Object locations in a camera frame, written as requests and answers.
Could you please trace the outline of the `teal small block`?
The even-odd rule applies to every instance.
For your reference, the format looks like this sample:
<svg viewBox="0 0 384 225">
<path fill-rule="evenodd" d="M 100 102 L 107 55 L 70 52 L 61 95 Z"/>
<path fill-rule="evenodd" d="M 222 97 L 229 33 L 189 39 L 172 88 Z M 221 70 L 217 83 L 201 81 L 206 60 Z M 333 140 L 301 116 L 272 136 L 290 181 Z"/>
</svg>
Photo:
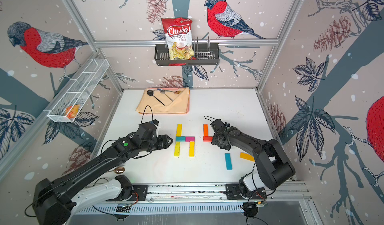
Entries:
<svg viewBox="0 0 384 225">
<path fill-rule="evenodd" d="M 177 136 L 176 137 L 176 141 L 177 142 L 185 142 L 186 141 L 186 137 L 185 136 Z"/>
</svg>

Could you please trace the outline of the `yellow long block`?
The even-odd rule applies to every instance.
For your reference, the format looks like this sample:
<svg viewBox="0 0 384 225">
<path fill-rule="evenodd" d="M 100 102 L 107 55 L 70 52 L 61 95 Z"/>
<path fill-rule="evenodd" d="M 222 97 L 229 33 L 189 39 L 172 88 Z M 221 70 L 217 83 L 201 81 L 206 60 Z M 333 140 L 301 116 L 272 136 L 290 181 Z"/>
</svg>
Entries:
<svg viewBox="0 0 384 225">
<path fill-rule="evenodd" d="M 179 157 L 180 156 L 180 150 L 181 150 L 181 142 L 175 143 L 175 150 L 174 150 L 174 156 Z"/>
</svg>

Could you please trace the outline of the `orange long block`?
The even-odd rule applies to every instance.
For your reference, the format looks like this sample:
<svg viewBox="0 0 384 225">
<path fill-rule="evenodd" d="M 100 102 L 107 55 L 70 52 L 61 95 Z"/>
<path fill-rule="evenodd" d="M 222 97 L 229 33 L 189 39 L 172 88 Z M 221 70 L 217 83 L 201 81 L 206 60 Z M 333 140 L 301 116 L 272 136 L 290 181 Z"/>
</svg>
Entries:
<svg viewBox="0 0 384 225">
<path fill-rule="evenodd" d="M 209 136 L 208 124 L 204 124 L 203 125 L 203 132 L 204 132 L 204 137 L 208 137 Z"/>
</svg>

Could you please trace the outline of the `red small block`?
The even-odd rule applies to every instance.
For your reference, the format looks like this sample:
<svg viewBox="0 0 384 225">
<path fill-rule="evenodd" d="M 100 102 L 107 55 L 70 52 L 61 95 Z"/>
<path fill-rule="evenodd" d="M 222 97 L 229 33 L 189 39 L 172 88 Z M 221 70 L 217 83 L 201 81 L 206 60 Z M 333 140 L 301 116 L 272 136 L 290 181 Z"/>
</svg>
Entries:
<svg viewBox="0 0 384 225">
<path fill-rule="evenodd" d="M 212 140 L 213 140 L 213 137 L 212 137 L 212 136 L 204 136 L 204 137 L 203 137 L 203 141 L 204 141 L 204 142 L 212 142 Z"/>
</svg>

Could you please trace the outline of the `magenta block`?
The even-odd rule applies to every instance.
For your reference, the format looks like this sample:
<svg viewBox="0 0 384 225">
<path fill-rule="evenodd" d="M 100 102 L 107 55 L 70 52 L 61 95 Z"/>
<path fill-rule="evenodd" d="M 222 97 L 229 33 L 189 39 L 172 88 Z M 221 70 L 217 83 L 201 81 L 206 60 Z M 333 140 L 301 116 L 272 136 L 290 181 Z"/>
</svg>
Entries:
<svg viewBox="0 0 384 225">
<path fill-rule="evenodd" d="M 192 137 L 192 136 L 186 136 L 186 137 L 185 137 L 185 142 L 195 142 L 195 137 Z"/>
</svg>

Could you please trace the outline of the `lime yellow block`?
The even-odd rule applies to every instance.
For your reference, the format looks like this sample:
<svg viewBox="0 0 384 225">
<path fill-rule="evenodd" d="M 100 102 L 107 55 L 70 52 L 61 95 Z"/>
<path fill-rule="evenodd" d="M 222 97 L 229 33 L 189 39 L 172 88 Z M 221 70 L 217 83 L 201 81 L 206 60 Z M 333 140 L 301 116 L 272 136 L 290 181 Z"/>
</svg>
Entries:
<svg viewBox="0 0 384 225">
<path fill-rule="evenodd" d="M 189 142 L 189 157 L 194 157 L 195 156 L 195 141 L 190 141 Z"/>
</svg>

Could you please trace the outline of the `yellow orange block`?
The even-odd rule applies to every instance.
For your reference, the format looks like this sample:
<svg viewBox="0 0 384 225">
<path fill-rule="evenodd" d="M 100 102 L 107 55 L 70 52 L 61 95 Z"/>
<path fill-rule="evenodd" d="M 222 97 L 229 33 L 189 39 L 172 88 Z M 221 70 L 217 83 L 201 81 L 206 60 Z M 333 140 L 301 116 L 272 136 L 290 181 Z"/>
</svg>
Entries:
<svg viewBox="0 0 384 225">
<path fill-rule="evenodd" d="M 247 153 L 243 153 L 243 152 L 240 152 L 240 158 L 242 158 L 244 160 L 252 161 L 252 162 L 255 161 L 255 159 L 252 155 L 247 154 Z"/>
</svg>

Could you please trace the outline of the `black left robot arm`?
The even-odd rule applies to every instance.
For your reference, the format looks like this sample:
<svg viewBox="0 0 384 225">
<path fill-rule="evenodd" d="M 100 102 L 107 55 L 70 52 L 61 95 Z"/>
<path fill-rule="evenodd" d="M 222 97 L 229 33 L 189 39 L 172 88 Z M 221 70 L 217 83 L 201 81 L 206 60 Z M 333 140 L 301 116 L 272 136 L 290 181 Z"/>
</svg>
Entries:
<svg viewBox="0 0 384 225">
<path fill-rule="evenodd" d="M 99 202 L 130 198 L 132 184 L 124 175 L 96 187 L 86 186 L 109 170 L 140 152 L 167 149 L 173 142 L 168 135 L 157 135 L 158 121 L 141 123 L 136 132 L 113 140 L 112 145 L 82 167 L 53 181 L 43 179 L 35 187 L 31 204 L 40 225 L 63 225 L 72 215 Z"/>
</svg>

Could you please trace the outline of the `black ladle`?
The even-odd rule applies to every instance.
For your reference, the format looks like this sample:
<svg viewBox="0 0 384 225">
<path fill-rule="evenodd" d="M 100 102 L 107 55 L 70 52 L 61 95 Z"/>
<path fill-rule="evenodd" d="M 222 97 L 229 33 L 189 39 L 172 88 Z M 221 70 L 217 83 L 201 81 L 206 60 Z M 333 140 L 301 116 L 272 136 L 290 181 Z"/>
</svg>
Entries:
<svg viewBox="0 0 384 225">
<path fill-rule="evenodd" d="M 165 104 L 154 95 L 154 91 L 153 90 L 148 90 L 147 91 L 147 95 L 155 98 L 158 102 L 160 102 L 163 106 L 165 106 Z"/>
</svg>

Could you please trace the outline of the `silver spoon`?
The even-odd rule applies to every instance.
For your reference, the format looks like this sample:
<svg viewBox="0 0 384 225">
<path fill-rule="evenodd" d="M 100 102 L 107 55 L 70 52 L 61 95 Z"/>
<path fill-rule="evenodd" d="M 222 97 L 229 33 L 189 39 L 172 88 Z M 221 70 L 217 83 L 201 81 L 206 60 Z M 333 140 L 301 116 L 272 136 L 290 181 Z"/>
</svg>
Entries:
<svg viewBox="0 0 384 225">
<path fill-rule="evenodd" d="M 159 92 L 161 92 L 162 94 L 166 95 L 172 102 L 174 101 L 169 95 L 166 94 L 166 91 L 164 89 L 160 89 L 158 88 L 157 89 Z"/>
</svg>

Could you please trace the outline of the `copper spoon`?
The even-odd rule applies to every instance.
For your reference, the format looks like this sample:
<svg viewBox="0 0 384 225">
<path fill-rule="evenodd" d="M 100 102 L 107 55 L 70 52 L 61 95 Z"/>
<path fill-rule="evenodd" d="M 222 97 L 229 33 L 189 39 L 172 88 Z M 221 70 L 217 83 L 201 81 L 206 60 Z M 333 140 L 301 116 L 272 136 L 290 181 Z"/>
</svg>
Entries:
<svg viewBox="0 0 384 225">
<path fill-rule="evenodd" d="M 122 167 L 122 166 L 117 167 L 117 168 L 115 168 L 115 169 L 113 170 L 113 172 L 114 172 L 115 174 L 122 174 L 122 173 L 125 172 L 125 167 Z"/>
</svg>

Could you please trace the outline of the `orange fruit in basket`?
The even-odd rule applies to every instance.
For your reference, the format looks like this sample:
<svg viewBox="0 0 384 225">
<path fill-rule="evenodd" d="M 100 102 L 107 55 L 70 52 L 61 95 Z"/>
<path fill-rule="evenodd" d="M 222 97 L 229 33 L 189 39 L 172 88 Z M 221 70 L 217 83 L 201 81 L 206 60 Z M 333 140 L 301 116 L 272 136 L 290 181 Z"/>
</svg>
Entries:
<svg viewBox="0 0 384 225">
<path fill-rule="evenodd" d="M 71 105 L 66 108 L 64 114 L 70 120 L 75 119 L 77 114 L 79 113 L 80 105 Z"/>
</svg>

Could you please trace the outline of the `red cassava chips bag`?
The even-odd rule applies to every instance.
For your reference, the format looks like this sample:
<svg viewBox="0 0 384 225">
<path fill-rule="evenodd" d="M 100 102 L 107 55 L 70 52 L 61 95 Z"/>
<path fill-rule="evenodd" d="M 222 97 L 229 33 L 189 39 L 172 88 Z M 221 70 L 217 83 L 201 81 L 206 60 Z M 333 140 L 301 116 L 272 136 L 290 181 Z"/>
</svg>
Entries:
<svg viewBox="0 0 384 225">
<path fill-rule="evenodd" d="M 188 18 L 162 18 L 170 60 L 189 60 L 194 56 L 192 23 Z"/>
</svg>

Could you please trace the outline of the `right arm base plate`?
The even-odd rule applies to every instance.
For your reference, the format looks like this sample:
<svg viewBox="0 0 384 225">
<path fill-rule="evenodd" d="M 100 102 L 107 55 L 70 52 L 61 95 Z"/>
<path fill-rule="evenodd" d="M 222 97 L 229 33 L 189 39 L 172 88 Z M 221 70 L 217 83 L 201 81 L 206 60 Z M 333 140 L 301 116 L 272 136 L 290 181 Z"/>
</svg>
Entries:
<svg viewBox="0 0 384 225">
<path fill-rule="evenodd" d="M 264 188 L 250 191 L 239 183 L 226 184 L 223 194 L 227 196 L 228 200 L 265 200 L 267 198 Z"/>
</svg>

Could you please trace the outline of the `aluminium rail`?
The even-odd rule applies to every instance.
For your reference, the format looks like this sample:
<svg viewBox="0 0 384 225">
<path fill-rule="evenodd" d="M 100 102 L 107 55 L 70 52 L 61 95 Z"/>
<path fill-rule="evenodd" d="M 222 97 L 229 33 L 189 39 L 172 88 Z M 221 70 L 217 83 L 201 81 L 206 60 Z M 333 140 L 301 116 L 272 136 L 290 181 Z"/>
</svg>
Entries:
<svg viewBox="0 0 384 225">
<path fill-rule="evenodd" d="M 183 203 L 183 202 L 226 202 L 226 201 L 245 201 L 228 200 L 223 194 L 225 183 L 152 183 L 147 184 L 148 194 L 145 201 L 147 203 Z M 311 201 L 307 186 L 303 182 L 285 182 L 279 186 L 275 192 L 265 189 L 267 198 L 265 200 L 252 201 Z M 108 197 L 106 201 L 119 201 L 116 198 Z"/>
</svg>

